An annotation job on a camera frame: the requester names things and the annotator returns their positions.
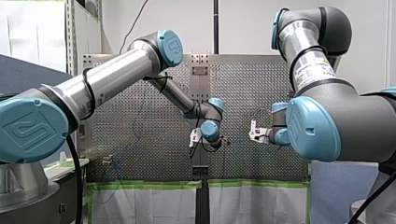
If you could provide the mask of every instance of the metal frame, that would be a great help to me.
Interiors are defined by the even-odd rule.
[[[66,27],[66,71],[71,76],[78,72],[77,34],[75,24],[75,0],[66,0],[65,27]]]
[[[105,62],[111,57],[114,56],[85,55],[84,67],[99,65],[100,63]],[[284,181],[309,180],[307,161],[303,161],[303,159],[301,159],[291,147],[281,148],[280,151],[278,152],[277,146],[264,146],[254,142],[250,142],[250,140],[248,140],[248,130],[250,125],[250,120],[255,110],[258,110],[258,108],[260,109],[261,107],[270,109],[271,107],[270,105],[276,101],[289,100],[290,87],[288,84],[289,80],[287,76],[288,68],[286,64],[280,59],[280,57],[261,56],[261,55],[194,54],[194,55],[185,55],[184,62],[181,66],[184,68],[188,67],[189,70],[183,70],[182,74],[177,74],[175,80],[183,88],[185,92],[187,92],[191,97],[193,97],[194,100],[198,100],[199,102],[206,101],[209,98],[209,96],[215,96],[225,99],[227,107],[225,109],[225,114],[224,114],[225,120],[222,123],[222,132],[225,134],[226,137],[228,137],[227,135],[230,135],[230,132],[228,132],[228,130],[230,128],[231,129],[233,128],[230,127],[231,124],[228,123],[233,123],[237,120],[236,117],[233,116],[239,116],[240,118],[244,118],[248,120],[244,120],[244,124],[241,127],[238,126],[239,128],[238,130],[240,131],[238,131],[237,136],[235,136],[236,133],[231,133],[233,137],[230,139],[231,141],[230,146],[225,146],[224,148],[221,148],[217,153],[213,153],[210,155],[207,155],[207,153],[201,150],[200,147],[197,148],[196,156],[194,156],[194,158],[190,163],[191,168],[195,167],[196,174],[191,174],[191,176],[186,175],[183,178],[173,178],[169,176],[168,177],[164,176],[160,178],[159,177],[148,178],[146,180],[175,181],[175,180],[187,180],[192,178],[197,178],[197,179],[259,178],[259,179],[284,180]],[[173,69],[179,69],[179,68],[172,68],[168,70],[170,76],[174,76],[176,74],[175,70]],[[189,78],[190,87],[185,86],[184,82],[183,83],[178,82],[180,78],[187,78],[186,76],[188,76]],[[252,99],[247,100],[246,98],[238,98],[238,97],[235,98],[235,96],[238,96],[238,94],[230,94],[232,93],[232,91],[230,91],[231,89],[230,87],[235,86],[233,84],[233,80],[237,80],[239,82],[248,81],[247,86],[241,88],[246,89],[246,91],[251,91],[249,93],[249,97],[252,97]],[[137,93],[132,93],[132,92],[134,90],[141,89],[142,88],[141,85],[142,85],[141,83],[136,83],[129,90],[129,93],[125,93],[125,94],[132,94],[128,98],[129,101],[133,100],[131,97],[134,97],[136,98],[136,100],[139,100],[139,95],[137,94],[141,94],[141,92],[140,93],[139,91]],[[238,85],[236,85],[235,87],[238,87],[239,85],[244,85],[244,83],[238,83]],[[163,96],[161,96],[157,90],[151,89],[148,90],[148,92],[149,92],[149,96],[152,98],[152,100],[156,101],[157,104],[159,102],[166,101],[166,99],[164,99]],[[116,101],[118,101],[118,104],[121,104],[120,106],[122,106],[122,99],[123,99],[122,97],[128,97],[128,95],[125,94],[123,94],[122,96],[118,97],[118,99],[116,99]],[[157,111],[158,115],[155,115],[154,116],[155,118],[146,117],[146,119],[148,120],[145,120],[145,122],[147,123],[148,126],[160,125],[160,124],[155,124],[155,122],[157,122],[158,119],[160,119],[160,117],[157,118],[157,116],[164,116],[165,114],[166,116],[171,116],[171,118],[177,117],[177,123],[180,122],[178,119],[179,114],[177,112],[177,109],[173,105],[169,104],[168,107],[168,104],[166,103],[165,107],[156,106],[155,108],[158,108],[160,110]],[[267,114],[266,110],[261,111],[260,115],[262,118],[258,120],[259,123],[261,122],[264,126],[271,124],[271,116]],[[243,126],[245,125],[245,123],[247,125],[247,130],[244,132],[245,127]],[[177,127],[177,128],[181,132],[187,133],[187,129],[183,127]],[[96,148],[93,142],[91,121],[86,122],[86,127],[84,128],[84,132],[80,134],[80,137],[85,139],[85,144],[84,144],[85,147],[82,148],[86,148],[87,150],[86,153],[88,157],[93,160],[95,159],[101,160],[101,158],[97,158],[95,156]],[[243,145],[237,142],[235,143],[235,141],[233,141],[235,137],[237,139],[243,138],[244,141]],[[151,142],[147,140],[144,144],[151,144]],[[177,144],[177,143],[173,143],[173,144],[175,144],[175,146],[177,147],[181,147],[178,150],[178,152],[181,153],[181,155],[185,155],[184,153],[186,153],[187,151],[185,150],[187,149],[187,138],[184,144],[183,142],[181,142],[181,144]],[[244,157],[237,156],[237,155],[241,155],[240,152],[241,150],[244,150],[244,153],[245,152],[247,153],[246,155],[244,155]],[[240,170],[243,172],[240,173],[238,173],[239,171],[236,172],[237,167],[235,167],[235,165],[237,164],[244,164],[244,166],[240,167]],[[175,169],[176,168],[180,169],[182,167],[184,167],[183,169],[187,168],[186,164],[181,166],[179,164],[174,164],[174,165],[175,167],[173,168]],[[203,172],[208,172],[208,176],[206,177],[205,174],[200,173],[200,170],[202,170]],[[118,176],[117,173],[112,172],[110,173],[110,175],[113,176],[113,180],[117,179]],[[107,178],[104,181],[111,181],[111,180],[112,178]]]

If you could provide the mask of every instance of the silver arm segment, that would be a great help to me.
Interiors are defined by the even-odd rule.
[[[0,144],[0,161],[24,163],[48,157],[78,128],[80,120],[140,79],[149,80],[162,90],[187,119],[204,119],[203,138],[212,147],[220,147],[223,102],[215,98],[197,104],[175,82],[159,75],[164,69],[180,64],[182,59],[178,36],[172,31],[159,31],[137,39],[126,53],[82,75],[55,87],[42,85],[1,102],[0,116],[15,123],[3,124],[7,132],[0,133],[4,140]],[[27,142],[29,132],[32,139]]]

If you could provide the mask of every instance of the robot logo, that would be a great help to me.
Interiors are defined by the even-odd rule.
[[[40,147],[57,133],[40,111],[13,120],[3,127],[3,132],[24,152]]]
[[[178,39],[174,36],[167,40],[167,44],[169,49],[175,54],[178,55],[181,52],[181,47],[179,45]]]

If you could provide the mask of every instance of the metal rack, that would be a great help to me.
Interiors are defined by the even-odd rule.
[[[84,67],[112,57],[85,55]],[[292,148],[264,146],[248,138],[251,119],[270,125],[271,104],[289,99],[288,68],[279,57],[185,55],[180,66],[167,72],[195,100],[224,99],[222,134],[230,145],[209,155],[198,148],[190,160],[188,143],[194,125],[156,89],[139,81],[98,108],[85,127],[85,148],[92,159],[89,181],[118,179],[115,171],[106,173],[103,158],[109,155],[129,180],[191,180],[200,170],[208,178],[308,179],[307,162]],[[193,166],[199,167],[195,173]]]

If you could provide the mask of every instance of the metal stand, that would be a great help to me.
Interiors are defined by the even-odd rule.
[[[198,146],[196,150],[196,153],[191,159],[192,180],[200,180],[202,186],[200,189],[197,189],[195,196],[195,224],[208,224],[210,223],[210,204],[207,152],[201,146]]]
[[[191,55],[191,78],[190,94],[192,99],[199,103],[209,99],[210,93],[210,69],[209,55]],[[209,160],[208,153],[204,151],[200,143],[191,158],[192,180],[200,180],[202,187],[196,191],[195,199],[195,224],[210,223],[209,205]]]

